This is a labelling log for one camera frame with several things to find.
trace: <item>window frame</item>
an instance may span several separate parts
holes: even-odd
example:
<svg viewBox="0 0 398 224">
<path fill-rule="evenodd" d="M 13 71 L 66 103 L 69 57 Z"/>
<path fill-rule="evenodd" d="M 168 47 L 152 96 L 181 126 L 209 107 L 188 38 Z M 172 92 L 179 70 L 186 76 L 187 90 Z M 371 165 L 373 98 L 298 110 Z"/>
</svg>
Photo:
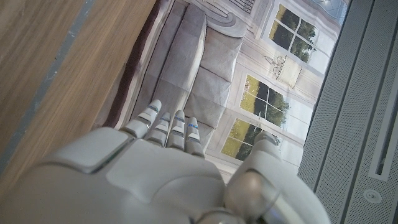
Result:
<svg viewBox="0 0 398 224">
<path fill-rule="evenodd" d="M 278 7 L 277 7 L 277 8 L 278 8 L 278 11 L 279 11 L 279 6 L 285 7 L 283 4 L 279 3 L 279 4 L 278 4 Z M 323 54 L 325 54 L 328 58 L 330 58 L 330 55 L 328 55 L 326 52 L 320 50 L 315 44 L 312 44 L 312 43 L 309 42 L 306 38 L 302 37 L 300 34 L 297 33 L 297 31 L 299 31 L 299 29 L 300 29 L 302 20 L 304 20 L 304 19 L 302 19 L 302 17 L 301 17 L 301 16 L 298 16 L 296 13 L 294 13 L 294 12 L 292 12 L 292 13 L 295 14 L 295 15 L 299 18 L 298 24 L 297 24 L 297 27 L 296 27 L 296 30 L 292 30 L 289 26 L 285 25 L 282 21 L 278 20 L 278 19 L 276 18 L 276 16 L 273 18 L 273 21 L 272 21 L 272 25 L 274 24 L 274 21 L 275 21 L 275 22 L 278 23 L 280 26 L 284 27 L 284 28 L 287 29 L 290 33 L 293 34 L 292 41 L 290 42 L 290 45 L 289 45 L 289 48 L 287 49 L 287 51 L 288 51 L 290 54 L 294 55 L 290 50 L 292 49 L 293 42 L 294 42 L 295 38 L 298 37 L 299 39 L 301 39 L 301 40 L 304 41 L 306 44 L 308 44 L 309 46 L 312 47 L 311 52 L 310 52 L 310 56 L 309 56 L 307 62 L 304 62 L 304 61 L 301 60 L 299 57 L 297 57 L 296 55 L 294 55 L 294 57 L 298 58 L 298 59 L 299 59 L 300 61 L 302 61 L 303 63 L 306 63 L 308 66 L 312 67 L 312 66 L 309 65 L 308 63 L 310 62 L 312 53 L 314 52 L 314 49 L 317 50 L 317 51 L 319 51 L 319 52 L 321 52 L 321 53 L 323 53 Z M 314 28 L 318 29 L 319 32 L 321 32 L 320 29 L 317 28 L 315 25 L 313 25 L 313 24 L 311 24 L 311 25 L 314 26 Z M 316 43 L 316 42 L 318 41 L 319 36 L 320 36 L 320 35 L 317 35 L 317 36 L 316 36 L 316 39 L 314 40 L 314 43 Z"/>
<path fill-rule="evenodd" d="M 241 121 L 243 121 L 243 122 L 245 122 L 245 123 L 247 123 L 247 124 L 250 124 L 250 125 L 255 126 L 256 128 L 260 128 L 259 125 L 254 125 L 254 124 L 252 124 L 252 123 L 250 123 L 250 122 L 247 122 L 247 121 L 245 121 L 245 120 L 242 120 L 242 119 L 239 119 L 239 118 L 234 118 L 234 121 L 233 121 L 233 123 L 232 123 L 232 126 L 231 126 L 231 128 L 229 128 L 228 135 L 227 135 L 227 137 L 226 137 L 226 139 L 225 139 L 225 141 L 224 141 L 223 147 L 221 148 L 221 151 L 220 151 L 221 154 L 224 154 L 224 155 L 226 155 L 226 156 L 229 156 L 229 155 L 223 153 L 223 149 L 224 149 L 224 147 L 225 147 L 225 144 L 226 144 L 228 138 L 231 138 L 231 139 L 233 139 L 233 140 L 235 140 L 235 141 L 241 142 L 242 144 L 247 144 L 248 146 L 250 146 L 251 148 L 253 148 L 253 145 L 252 145 L 252 144 L 249 144 L 249 143 L 247 143 L 247 142 L 241 141 L 241 140 L 236 139 L 236 138 L 234 138 L 234 137 L 231 136 L 231 131 L 232 131 L 232 129 L 234 128 L 234 125 L 235 125 L 235 123 L 237 122 L 237 120 L 241 120 Z M 236 159 L 236 160 L 238 160 L 238 161 L 241 161 L 240 159 L 237 159 L 237 158 L 235 158 L 235 157 L 232 157 L 232 156 L 229 156 L 229 157 L 231 157 L 231 158 L 233 158 L 233 159 Z"/>
<path fill-rule="evenodd" d="M 325 10 L 323 10 L 323 8 L 320 7 L 317 3 L 313 2 L 313 1 L 311 1 L 311 3 L 313 3 L 314 5 L 316 5 L 316 7 L 318 7 L 320 10 L 322 10 L 325 13 L 325 15 L 327 14 L 325 12 Z M 272 25 L 273 25 L 273 23 L 275 21 L 276 15 L 277 15 L 277 13 L 279 11 L 279 4 L 281 4 L 284 7 L 286 7 L 286 9 L 290 10 L 291 12 L 293 12 L 299 18 L 301 18 L 301 19 L 305 20 L 306 22 L 310 23 L 311 25 L 315 26 L 318 30 L 322 31 L 326 36 L 331 38 L 334 42 L 337 41 L 340 32 L 337 32 L 335 30 L 336 27 L 327 26 L 327 24 L 328 24 L 327 21 L 325 23 L 323 21 L 319 21 L 317 19 L 317 17 L 313 16 L 312 14 L 304 14 L 305 11 L 304 11 L 303 7 L 297 2 L 290 2 L 290 1 L 286 1 L 286 0 L 274 0 L 272 2 L 271 8 L 269 9 L 269 13 L 267 15 L 265 26 L 264 26 L 264 28 L 262 30 L 261 35 L 260 35 L 260 39 L 266 45 L 270 45 L 271 44 L 271 46 L 273 46 L 273 48 L 275 48 L 276 51 L 278 51 L 280 53 L 280 55 L 276 55 L 276 57 L 277 56 L 285 56 L 285 55 L 287 55 L 288 57 L 292 58 L 296 63 L 298 63 L 300 66 L 302 66 L 306 70 L 312 72 L 316 76 L 321 77 L 321 78 L 324 77 L 325 76 L 324 73 L 319 72 L 316 68 L 312 67 L 308 63 L 303 62 L 296 55 L 292 54 L 290 51 L 288 51 L 288 50 L 284 49 L 283 47 L 279 46 L 278 44 L 276 44 L 274 41 L 272 41 L 269 38 L 269 33 L 270 33 L 271 29 L 272 29 Z"/>
<path fill-rule="evenodd" d="M 245 80 L 245 83 L 244 83 L 245 86 L 246 86 L 246 81 L 248 80 L 248 76 L 252 77 L 253 79 L 255 79 L 255 80 L 261 82 L 262 84 L 264 84 L 264 85 L 266 85 L 266 86 L 268 87 L 267 101 L 265 101 L 265 100 L 263 100 L 263 99 L 261 99 L 261 98 L 258 98 L 257 96 L 254 96 L 252 93 L 246 91 L 246 88 L 244 87 L 244 88 L 243 88 L 243 93 L 242 93 L 241 98 L 240 98 L 240 101 L 239 101 L 239 108 L 240 108 L 241 110 L 253 114 L 253 115 L 256 116 L 258 119 L 260 119 L 260 121 L 262 121 L 262 120 L 264 119 L 264 120 L 266 120 L 267 122 L 273 124 L 274 126 L 276 126 L 276 127 L 278 127 L 278 128 L 281 128 L 281 129 L 282 129 L 282 127 L 279 127 L 278 125 L 276 125 L 276 124 L 274 124 L 274 123 L 272 123 L 272 122 L 270 122 L 270 121 L 268 121 L 268 120 L 266 119 L 268 106 L 271 106 L 271 107 L 273 107 L 274 109 L 276 109 L 276 110 L 278 110 L 278 111 L 280 111 L 280 112 L 286 114 L 287 116 L 291 116 L 291 117 L 293 117 L 293 118 L 295 118 L 295 119 L 297 119 L 297 120 L 299 120 L 299 121 L 301 121 L 301 122 L 304 123 L 304 121 L 302 121 L 300 118 L 297 118 L 297 117 L 295 117 L 294 115 L 288 114 L 287 111 L 284 112 L 284 111 L 282 111 L 282 110 L 276 108 L 276 107 L 273 106 L 272 104 L 270 104 L 270 103 L 269 103 L 269 92 L 270 92 L 270 89 L 273 90 L 273 91 L 275 91 L 275 92 L 278 93 L 278 94 L 281 94 L 281 93 L 279 93 L 278 91 L 274 90 L 273 88 L 271 88 L 269 85 L 265 84 L 264 82 L 260 81 L 258 78 L 253 77 L 253 76 L 250 75 L 250 74 L 247 74 L 247 75 L 245 76 L 245 79 L 244 79 L 244 80 Z M 249 94 L 249 95 L 251 95 L 251 96 L 253 96 L 253 97 L 255 97 L 255 98 L 257 98 L 257 99 L 259 99 L 259 100 L 261 100 L 261 101 L 263 101 L 263 102 L 265 102 L 265 103 L 267 104 L 267 105 L 266 105 L 266 110 L 265 110 L 265 112 L 264 112 L 264 113 L 265 113 L 265 114 L 264 114 L 264 118 L 261 117 L 261 116 L 259 116 L 258 114 L 254 114 L 254 113 L 252 113 L 252 112 L 250 112 L 250 111 L 247 111 L 247 110 L 245 110 L 245 109 L 243 109 L 243 108 L 241 107 L 241 102 L 242 102 L 242 100 L 243 100 L 243 96 L 244 96 L 245 93 L 247 93 L 247 94 Z"/>
<path fill-rule="evenodd" d="M 233 89 L 236 94 L 229 96 L 227 108 L 224 111 L 223 116 L 220 120 L 220 125 L 224 126 L 224 128 L 218 128 L 215 130 L 214 136 L 217 136 L 217 138 L 213 138 L 211 140 L 205 151 L 208 155 L 220 158 L 223 161 L 227 161 L 229 164 L 228 166 L 238 166 L 241 162 L 233 157 L 221 153 L 236 118 L 241 119 L 253 126 L 260 127 L 262 130 L 272 133 L 273 135 L 280 136 L 280 138 L 283 138 L 288 142 L 295 144 L 296 146 L 302 147 L 305 143 L 302 138 L 290 132 L 287 132 L 286 130 L 283 130 L 281 127 L 274 125 L 266 119 L 259 117 L 240 107 L 242 96 L 245 92 L 245 83 L 248 75 L 252 76 L 256 80 L 259 80 L 260 82 L 264 83 L 269 88 L 282 94 L 283 96 L 288 95 L 287 97 L 291 97 L 289 96 L 289 92 L 285 91 L 283 88 L 280 88 L 279 85 L 275 84 L 274 80 L 267 79 L 263 75 L 249 70 L 246 67 L 242 67 L 237 63 L 233 80 L 233 83 L 235 84 L 233 84 L 231 87 L 231 90 Z M 313 108 L 313 105 L 307 104 L 306 101 L 300 101 L 300 99 L 295 98 L 294 95 L 291 98 L 309 108 Z"/>
</svg>

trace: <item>trees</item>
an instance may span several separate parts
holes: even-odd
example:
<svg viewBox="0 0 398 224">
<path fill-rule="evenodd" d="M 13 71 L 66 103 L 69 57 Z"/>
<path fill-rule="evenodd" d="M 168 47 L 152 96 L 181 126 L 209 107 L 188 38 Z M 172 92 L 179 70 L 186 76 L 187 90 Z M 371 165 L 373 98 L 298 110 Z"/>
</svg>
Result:
<svg viewBox="0 0 398 224">
<path fill-rule="evenodd" d="M 268 94 L 268 105 L 265 101 L 260 100 L 259 98 L 256 98 L 254 102 L 254 113 L 259 114 L 262 117 L 265 116 L 265 119 L 274 123 L 275 125 L 281 126 L 283 123 L 285 123 L 286 120 L 286 115 L 285 113 L 287 110 L 290 108 L 289 104 L 284 100 L 284 97 L 274 91 L 271 88 L 268 88 L 266 85 L 259 85 L 259 91 L 257 94 L 257 97 L 259 95 L 264 95 L 264 92 Z M 243 142 L 247 143 L 242 143 L 241 147 L 239 148 L 239 151 L 236 155 L 235 158 L 244 161 L 247 156 L 250 155 L 250 152 L 252 150 L 252 146 L 254 145 L 254 138 L 262 131 L 261 128 L 258 128 L 252 124 L 250 124 L 250 127 L 247 129 L 246 135 L 244 136 Z M 280 143 L 280 139 L 275 138 L 277 144 Z"/>
<path fill-rule="evenodd" d="M 306 39 L 311 44 L 314 44 L 313 38 L 316 36 L 316 28 L 313 25 L 303 19 L 301 19 L 300 22 L 300 18 L 293 12 L 290 12 L 284 6 L 280 6 L 279 14 L 281 23 L 285 24 L 287 27 L 294 31 L 297 30 L 297 34 L 299 36 Z M 281 26 L 277 22 L 274 22 L 273 29 L 275 30 L 275 32 L 272 36 L 270 35 L 270 38 L 276 44 L 286 50 L 289 50 L 290 44 L 292 44 L 290 52 L 297 56 L 300 60 L 308 62 L 310 58 L 310 52 L 313 49 L 311 45 L 307 44 L 298 36 L 294 37 L 294 34 L 291 31 Z"/>
</svg>

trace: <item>sofa cushion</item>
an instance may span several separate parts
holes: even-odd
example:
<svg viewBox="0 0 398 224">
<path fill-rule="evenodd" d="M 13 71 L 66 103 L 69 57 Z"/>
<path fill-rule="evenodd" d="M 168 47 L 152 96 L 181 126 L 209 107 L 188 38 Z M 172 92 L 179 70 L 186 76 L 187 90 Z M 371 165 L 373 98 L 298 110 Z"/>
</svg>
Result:
<svg viewBox="0 0 398 224">
<path fill-rule="evenodd" d="M 205 44 L 206 16 L 190 4 L 174 37 L 160 79 L 191 91 Z"/>
<path fill-rule="evenodd" d="M 200 144 L 203 147 L 203 149 L 206 149 L 214 133 L 214 129 L 208 125 L 198 122 L 198 130 L 199 130 Z"/>
<path fill-rule="evenodd" d="M 228 99 L 231 83 L 214 73 L 199 68 L 184 112 L 212 128 L 217 128 Z"/>
<path fill-rule="evenodd" d="M 242 38 L 228 37 L 207 27 L 205 51 L 200 65 L 231 82 L 241 44 Z"/>
</svg>

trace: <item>wooden surface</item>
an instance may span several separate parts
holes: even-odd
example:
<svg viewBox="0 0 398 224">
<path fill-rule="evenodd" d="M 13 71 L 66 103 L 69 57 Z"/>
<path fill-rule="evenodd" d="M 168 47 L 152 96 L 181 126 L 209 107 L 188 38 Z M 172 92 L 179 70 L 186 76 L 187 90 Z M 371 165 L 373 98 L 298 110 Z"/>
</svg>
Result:
<svg viewBox="0 0 398 224">
<path fill-rule="evenodd" d="M 71 1 L 71 3 L 68 3 L 69 1 L 62 2 L 65 6 L 68 4 L 77 4 L 74 1 Z M 24 137 L 17 146 L 10 164 L 0 178 L 0 195 L 13 186 L 26 168 L 37 159 L 80 137 L 91 129 L 96 115 L 106 99 L 106 95 L 131 53 L 132 46 L 154 2 L 155 0 L 95 1 L 56 78 L 51 84 Z M 44 10 L 39 9 L 39 6 L 44 7 L 44 4 L 37 4 L 38 10 Z M 71 13 L 70 10 L 65 8 L 60 9 L 60 11 L 52 11 L 50 13 L 60 14 L 64 11 L 67 14 Z M 54 26 L 53 18 L 47 17 L 42 18 L 42 20 L 49 20 L 49 24 L 47 24 L 48 30 L 51 29 L 51 26 Z M 48 30 L 43 30 L 42 32 L 46 36 L 50 36 Z M 20 68 L 21 70 L 31 70 L 25 67 L 32 66 L 32 60 L 36 54 L 34 52 L 29 53 L 26 62 L 17 66 L 18 68 L 23 67 Z M 14 58 L 14 63 L 18 61 L 17 56 Z M 48 69 L 47 64 L 38 67 L 45 67 L 41 68 L 41 72 L 37 72 L 41 75 Z M 1 63 L 0 69 L 3 76 L 5 72 Z M 17 74 L 22 77 L 29 77 L 27 73 L 19 71 Z M 40 83 L 40 76 L 37 76 L 28 79 L 38 79 L 37 82 Z M 29 81 L 21 83 L 18 82 L 18 78 L 13 77 L 10 79 L 15 81 L 9 82 L 9 89 L 18 89 L 21 91 L 18 91 L 18 94 L 22 98 L 32 96 L 31 91 L 28 93 L 23 91 L 30 89 L 32 84 Z M 7 95 L 1 90 L 0 99 L 2 101 L 0 106 L 7 106 L 6 110 L 4 110 L 5 112 L 3 109 L 1 110 L 1 119 L 10 119 L 13 117 L 11 116 L 13 110 L 18 110 L 20 114 L 24 113 L 24 107 L 21 106 L 18 109 L 13 109 L 14 106 L 10 105 L 18 103 L 16 102 L 18 98 L 4 101 L 3 99 L 5 98 L 7 98 Z"/>
<path fill-rule="evenodd" d="M 0 0 L 0 154 L 84 0 Z"/>
</svg>

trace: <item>window pane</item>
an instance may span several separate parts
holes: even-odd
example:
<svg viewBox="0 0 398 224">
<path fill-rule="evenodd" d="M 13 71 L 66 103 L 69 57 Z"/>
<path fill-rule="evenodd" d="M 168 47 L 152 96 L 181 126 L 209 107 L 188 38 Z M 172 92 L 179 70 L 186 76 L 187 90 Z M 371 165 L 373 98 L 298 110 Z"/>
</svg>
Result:
<svg viewBox="0 0 398 224">
<path fill-rule="evenodd" d="M 331 55 L 331 51 L 335 46 L 335 41 L 328 37 L 323 32 L 319 33 L 318 40 L 315 42 L 315 46 L 327 55 Z"/>
<path fill-rule="evenodd" d="M 292 117 L 291 115 L 287 115 L 285 118 L 284 130 L 293 135 L 299 137 L 300 139 L 305 140 L 307 137 L 309 125 L 302 122 L 301 120 Z"/>
<path fill-rule="evenodd" d="M 241 119 L 236 119 L 234 126 L 229 133 L 229 136 L 232 138 L 236 138 L 240 141 L 243 141 L 248 133 L 249 127 L 251 124 L 242 121 Z"/>
<path fill-rule="evenodd" d="M 263 99 L 267 101 L 268 97 L 268 86 L 262 82 L 259 83 L 259 92 L 257 94 L 257 97 L 260 99 Z"/>
<path fill-rule="evenodd" d="M 289 109 L 289 104 L 284 100 L 284 96 L 271 88 L 269 89 L 268 103 L 281 111 L 286 112 Z"/>
<path fill-rule="evenodd" d="M 258 128 L 252 124 L 250 124 L 250 127 L 248 129 L 248 132 L 246 133 L 244 137 L 244 142 L 248 143 L 250 145 L 254 145 L 254 138 L 261 132 L 261 128 Z"/>
<path fill-rule="evenodd" d="M 329 57 L 319 50 L 314 49 L 308 64 L 320 73 L 325 74 L 326 68 L 329 64 Z"/>
<path fill-rule="evenodd" d="M 244 161 L 250 155 L 251 149 L 252 149 L 252 146 L 242 143 L 235 158 L 239 159 L 240 161 Z"/>
<path fill-rule="evenodd" d="M 285 101 L 289 104 L 290 108 L 287 111 L 287 114 L 292 115 L 293 117 L 302 120 L 306 124 L 310 124 L 312 108 L 304 105 L 303 103 L 293 100 L 291 98 L 286 98 Z"/>
<path fill-rule="evenodd" d="M 285 6 L 281 4 L 279 5 L 279 10 L 278 13 L 276 14 L 276 19 L 281 21 L 283 24 L 287 25 L 287 27 L 291 28 L 294 31 L 296 30 L 300 21 L 300 18 L 296 14 L 286 9 Z"/>
<path fill-rule="evenodd" d="M 224 145 L 223 149 L 221 150 L 221 153 L 235 158 L 241 145 L 242 145 L 242 142 L 237 141 L 235 139 L 227 138 L 225 145 Z"/>
<path fill-rule="evenodd" d="M 279 147 L 280 158 L 299 166 L 303 157 L 303 147 L 296 146 L 295 144 L 283 139 Z"/>
<path fill-rule="evenodd" d="M 243 93 L 243 99 L 241 101 L 241 108 L 253 113 L 257 116 L 265 118 L 267 103 L 259 98 L 256 98 L 249 93 Z"/>
<path fill-rule="evenodd" d="M 278 22 L 274 21 L 269 38 L 273 40 L 277 45 L 288 50 L 290 43 L 293 39 L 293 33 L 288 31 L 285 27 L 281 26 Z"/>
<path fill-rule="evenodd" d="M 286 116 L 283 112 L 268 105 L 266 120 L 276 126 L 282 127 L 282 124 L 286 122 Z"/>
<path fill-rule="evenodd" d="M 314 44 L 319 34 L 319 30 L 315 28 L 315 26 L 302 19 L 300 28 L 298 28 L 297 33 L 304 39 L 308 40 L 310 43 Z"/>
<path fill-rule="evenodd" d="M 311 45 L 307 44 L 300 37 L 295 37 L 290 52 L 296 55 L 303 62 L 307 62 L 310 58 Z"/>
<path fill-rule="evenodd" d="M 245 90 L 256 97 L 267 101 L 268 86 L 250 75 L 248 75 L 246 79 Z"/>
</svg>

